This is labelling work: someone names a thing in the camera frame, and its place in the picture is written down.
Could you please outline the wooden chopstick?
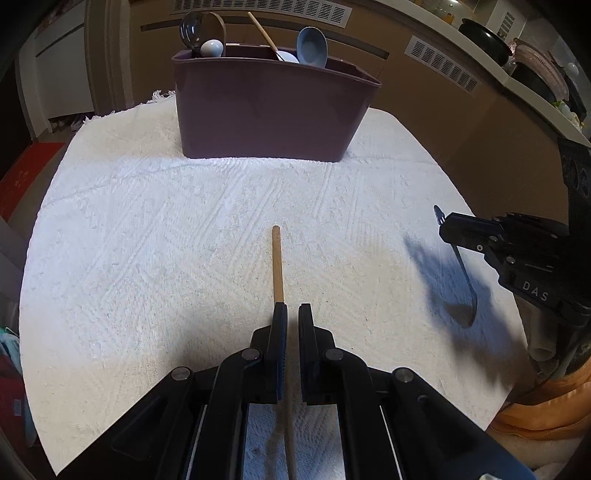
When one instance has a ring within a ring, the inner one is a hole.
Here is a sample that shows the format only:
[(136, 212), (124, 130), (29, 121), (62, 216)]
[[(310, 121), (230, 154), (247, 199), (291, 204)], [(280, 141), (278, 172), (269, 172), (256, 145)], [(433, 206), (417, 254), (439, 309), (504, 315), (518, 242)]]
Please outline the wooden chopstick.
[[(284, 302), (283, 256), (281, 255), (279, 225), (273, 225), (273, 229), (271, 229), (271, 252), (273, 253), (273, 299), (274, 302)], [(291, 398), (288, 380), (290, 380), (290, 370), (288, 370), (288, 364), (286, 364), (283, 394), (284, 450), (286, 451), (287, 476), (290, 480), (296, 480), (297, 462), (294, 453), (293, 403), (291, 402), (293, 398)]]

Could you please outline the orange cloth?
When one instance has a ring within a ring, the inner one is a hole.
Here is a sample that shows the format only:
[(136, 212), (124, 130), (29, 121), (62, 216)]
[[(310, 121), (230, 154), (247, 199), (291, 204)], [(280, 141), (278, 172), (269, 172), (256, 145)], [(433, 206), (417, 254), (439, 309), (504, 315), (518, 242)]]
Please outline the orange cloth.
[(489, 426), (495, 433), (536, 441), (577, 438), (589, 429), (590, 360), (500, 411)]

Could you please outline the white textured table cloth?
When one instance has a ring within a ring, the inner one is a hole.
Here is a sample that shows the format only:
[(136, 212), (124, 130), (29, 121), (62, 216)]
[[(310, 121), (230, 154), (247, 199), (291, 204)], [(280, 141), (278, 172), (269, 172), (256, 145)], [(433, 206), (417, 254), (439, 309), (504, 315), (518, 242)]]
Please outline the white textured table cloth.
[(370, 366), (407, 366), (481, 427), (528, 368), (514, 297), (436, 211), (468, 213), (394, 118), (369, 110), (341, 161), (181, 153), (156, 97), (87, 121), (42, 201), (20, 298), (24, 380), (55, 470), (178, 365), (244, 348), (273, 314), (271, 229), (288, 313)]

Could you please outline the black pot on counter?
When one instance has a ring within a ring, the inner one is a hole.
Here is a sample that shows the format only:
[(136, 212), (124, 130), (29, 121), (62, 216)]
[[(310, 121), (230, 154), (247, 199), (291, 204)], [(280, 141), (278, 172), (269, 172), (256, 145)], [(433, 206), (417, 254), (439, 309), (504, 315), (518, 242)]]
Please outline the black pot on counter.
[(511, 49), (498, 35), (474, 20), (463, 18), (459, 32), (501, 67), (505, 66), (512, 56)]

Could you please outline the blue ceramic soup spoon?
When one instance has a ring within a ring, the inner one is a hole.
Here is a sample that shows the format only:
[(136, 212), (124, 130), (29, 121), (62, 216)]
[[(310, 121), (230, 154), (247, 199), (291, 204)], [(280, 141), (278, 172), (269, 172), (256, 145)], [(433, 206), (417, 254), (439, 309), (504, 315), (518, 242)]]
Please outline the blue ceramic soup spoon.
[(313, 26), (301, 29), (297, 35), (297, 60), (303, 65), (325, 68), (328, 42), (321, 30)]

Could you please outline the purple plastic utensil holder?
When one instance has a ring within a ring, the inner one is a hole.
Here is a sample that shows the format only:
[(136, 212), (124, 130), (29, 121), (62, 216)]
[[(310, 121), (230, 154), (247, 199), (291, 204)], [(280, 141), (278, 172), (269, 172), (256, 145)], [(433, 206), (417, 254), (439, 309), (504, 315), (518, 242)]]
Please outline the purple plastic utensil holder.
[(280, 61), (264, 46), (230, 44), (216, 58), (181, 50), (171, 62), (182, 152), (193, 159), (339, 162), (381, 87), (349, 62)]

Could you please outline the small white ceramic spoon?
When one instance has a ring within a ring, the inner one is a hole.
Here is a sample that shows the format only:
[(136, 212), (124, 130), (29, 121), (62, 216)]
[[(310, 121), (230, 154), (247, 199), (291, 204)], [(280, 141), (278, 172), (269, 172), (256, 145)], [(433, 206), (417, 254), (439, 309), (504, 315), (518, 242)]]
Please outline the small white ceramic spoon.
[(224, 53), (224, 43), (218, 39), (203, 42), (200, 46), (200, 56), (204, 58), (218, 58)]

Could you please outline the dark metal ladle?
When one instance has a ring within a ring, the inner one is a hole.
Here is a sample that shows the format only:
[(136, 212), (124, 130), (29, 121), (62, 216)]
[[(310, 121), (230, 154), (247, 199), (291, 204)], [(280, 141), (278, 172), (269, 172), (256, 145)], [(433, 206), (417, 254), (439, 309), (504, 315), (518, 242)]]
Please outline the dark metal ladle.
[(197, 11), (188, 12), (179, 24), (179, 35), (184, 46), (190, 50), (194, 58), (200, 56), (202, 39), (202, 19), (204, 14)]

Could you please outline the white wall vent grille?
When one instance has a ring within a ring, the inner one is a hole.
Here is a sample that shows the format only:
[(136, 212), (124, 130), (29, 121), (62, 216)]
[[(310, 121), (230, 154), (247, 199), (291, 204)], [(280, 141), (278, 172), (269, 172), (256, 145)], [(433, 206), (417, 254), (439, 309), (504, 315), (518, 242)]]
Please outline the white wall vent grille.
[(171, 13), (189, 11), (251, 11), (276, 13), (310, 19), (346, 28), (353, 9), (332, 1), (321, 0), (174, 0)]

